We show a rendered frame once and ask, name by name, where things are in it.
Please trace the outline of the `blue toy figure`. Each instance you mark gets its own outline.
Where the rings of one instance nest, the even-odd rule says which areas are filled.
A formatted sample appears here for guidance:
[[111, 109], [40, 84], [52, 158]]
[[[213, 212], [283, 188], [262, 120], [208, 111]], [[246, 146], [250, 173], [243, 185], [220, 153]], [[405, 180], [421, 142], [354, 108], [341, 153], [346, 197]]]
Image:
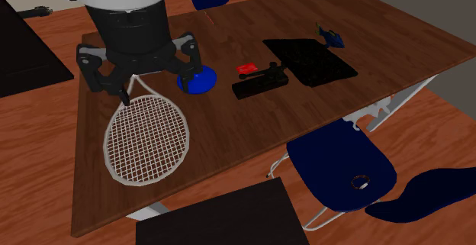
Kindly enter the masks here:
[[343, 39], [338, 33], [332, 30], [325, 31], [318, 23], [316, 23], [316, 26], [317, 26], [317, 30], [315, 31], [315, 33], [324, 38], [325, 48], [329, 48], [329, 47], [344, 48], [345, 47], [345, 44], [343, 43]]

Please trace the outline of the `black elongated object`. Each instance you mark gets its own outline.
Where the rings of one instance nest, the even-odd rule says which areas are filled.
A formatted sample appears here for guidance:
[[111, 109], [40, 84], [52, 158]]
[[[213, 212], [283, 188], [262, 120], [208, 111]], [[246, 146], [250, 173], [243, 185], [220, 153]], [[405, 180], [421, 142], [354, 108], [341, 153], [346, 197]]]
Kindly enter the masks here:
[[35, 18], [35, 17], [44, 17], [51, 15], [53, 10], [49, 7], [46, 6], [37, 6], [35, 8], [29, 9], [29, 10], [24, 10], [24, 11], [18, 11], [17, 14], [25, 19], [25, 18]]

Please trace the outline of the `white tennis racket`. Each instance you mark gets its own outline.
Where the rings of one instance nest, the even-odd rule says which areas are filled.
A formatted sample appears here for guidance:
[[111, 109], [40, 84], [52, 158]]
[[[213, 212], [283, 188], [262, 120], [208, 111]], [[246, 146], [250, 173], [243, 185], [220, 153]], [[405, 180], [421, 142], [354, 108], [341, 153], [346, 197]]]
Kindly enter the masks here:
[[128, 105], [121, 103], [105, 130], [103, 154], [113, 180], [128, 186], [145, 186], [171, 175], [189, 150], [190, 132], [181, 109], [133, 74], [135, 84], [148, 91]]

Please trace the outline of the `black keyboard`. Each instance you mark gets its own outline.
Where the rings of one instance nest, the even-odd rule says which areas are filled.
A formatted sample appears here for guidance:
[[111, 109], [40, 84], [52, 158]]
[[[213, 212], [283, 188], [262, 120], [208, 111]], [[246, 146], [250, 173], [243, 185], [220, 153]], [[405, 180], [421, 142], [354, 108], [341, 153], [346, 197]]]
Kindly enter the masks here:
[[356, 77], [358, 72], [315, 39], [266, 39], [270, 51], [305, 86]]

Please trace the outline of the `brown wooden table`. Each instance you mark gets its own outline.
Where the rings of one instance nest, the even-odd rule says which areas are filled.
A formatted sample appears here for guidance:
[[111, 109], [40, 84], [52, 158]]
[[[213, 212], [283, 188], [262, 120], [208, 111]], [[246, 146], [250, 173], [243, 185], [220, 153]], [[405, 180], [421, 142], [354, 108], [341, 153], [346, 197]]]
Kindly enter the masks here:
[[[103, 138], [119, 105], [105, 92], [79, 84], [71, 235], [81, 237], [154, 202], [252, 159], [379, 99], [476, 57], [476, 45], [379, 0], [249, 0], [169, 18], [178, 36], [191, 31], [215, 87], [187, 95], [170, 73], [144, 82], [182, 110], [190, 131], [183, 163], [144, 187], [112, 179]], [[266, 68], [275, 60], [265, 40], [312, 38], [317, 25], [339, 33], [336, 55], [357, 76], [314, 88], [287, 85], [239, 100], [238, 66]]]

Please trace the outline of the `blue round dish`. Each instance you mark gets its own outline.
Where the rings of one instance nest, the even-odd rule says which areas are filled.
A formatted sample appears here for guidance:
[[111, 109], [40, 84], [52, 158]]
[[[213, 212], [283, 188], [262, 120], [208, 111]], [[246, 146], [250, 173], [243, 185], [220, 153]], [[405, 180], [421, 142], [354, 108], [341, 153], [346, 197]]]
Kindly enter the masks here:
[[193, 95], [203, 94], [210, 91], [215, 86], [217, 74], [212, 68], [202, 66], [201, 73], [194, 73], [186, 79], [185, 84], [187, 85], [187, 91], [183, 88], [182, 80], [183, 78], [181, 76], [177, 77], [177, 86], [183, 92]]

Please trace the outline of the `black stapler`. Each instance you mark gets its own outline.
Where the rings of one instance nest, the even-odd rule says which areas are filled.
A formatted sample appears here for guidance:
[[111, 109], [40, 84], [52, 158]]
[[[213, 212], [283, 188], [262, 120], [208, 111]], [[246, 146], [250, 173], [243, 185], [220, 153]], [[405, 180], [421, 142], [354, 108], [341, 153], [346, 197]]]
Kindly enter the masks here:
[[280, 66], [270, 62], [269, 68], [253, 73], [240, 73], [241, 82], [232, 84], [232, 90], [237, 99], [248, 98], [288, 84], [289, 78], [284, 73], [286, 65]]

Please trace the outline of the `black block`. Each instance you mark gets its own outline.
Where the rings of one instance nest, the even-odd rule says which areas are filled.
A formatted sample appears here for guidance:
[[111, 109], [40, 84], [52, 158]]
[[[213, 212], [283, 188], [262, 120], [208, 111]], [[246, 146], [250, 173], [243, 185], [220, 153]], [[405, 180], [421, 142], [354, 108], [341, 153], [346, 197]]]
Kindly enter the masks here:
[[136, 223], [135, 245], [310, 245], [280, 178]]

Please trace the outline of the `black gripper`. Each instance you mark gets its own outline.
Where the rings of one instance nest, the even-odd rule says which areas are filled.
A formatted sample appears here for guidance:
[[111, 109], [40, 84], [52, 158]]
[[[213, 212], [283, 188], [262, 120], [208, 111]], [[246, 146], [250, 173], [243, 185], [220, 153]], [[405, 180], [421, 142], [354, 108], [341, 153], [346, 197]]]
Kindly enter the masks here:
[[[92, 92], [106, 91], [118, 96], [124, 105], [130, 104], [124, 83], [131, 77], [131, 65], [121, 54], [140, 60], [134, 70], [137, 75], [167, 70], [178, 75], [183, 89], [188, 89], [194, 75], [202, 72], [198, 42], [193, 33], [185, 32], [176, 39], [171, 38], [164, 0], [131, 12], [92, 6], [86, 9], [106, 48], [112, 50], [108, 52], [106, 48], [89, 44], [77, 45], [76, 62]], [[188, 56], [187, 63], [175, 56], [177, 50]], [[99, 71], [105, 60], [114, 64], [108, 76]]]

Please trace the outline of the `red card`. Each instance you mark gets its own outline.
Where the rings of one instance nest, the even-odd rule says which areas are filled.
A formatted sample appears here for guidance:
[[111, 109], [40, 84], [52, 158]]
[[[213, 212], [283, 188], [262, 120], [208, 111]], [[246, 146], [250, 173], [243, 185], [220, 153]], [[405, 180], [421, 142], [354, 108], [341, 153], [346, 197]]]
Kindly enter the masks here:
[[247, 63], [243, 64], [242, 66], [238, 66], [236, 70], [239, 74], [249, 74], [257, 71], [258, 68], [254, 63]]

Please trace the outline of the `blue chair with white legs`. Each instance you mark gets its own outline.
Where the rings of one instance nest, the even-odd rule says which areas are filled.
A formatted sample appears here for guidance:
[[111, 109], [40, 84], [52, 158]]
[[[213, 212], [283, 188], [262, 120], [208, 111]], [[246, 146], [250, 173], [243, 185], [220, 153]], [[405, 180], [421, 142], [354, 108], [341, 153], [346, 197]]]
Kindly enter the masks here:
[[290, 159], [323, 208], [302, 226], [322, 228], [341, 215], [363, 209], [389, 193], [397, 173], [389, 159], [348, 121], [339, 119], [286, 144], [286, 152], [271, 166], [268, 177]]

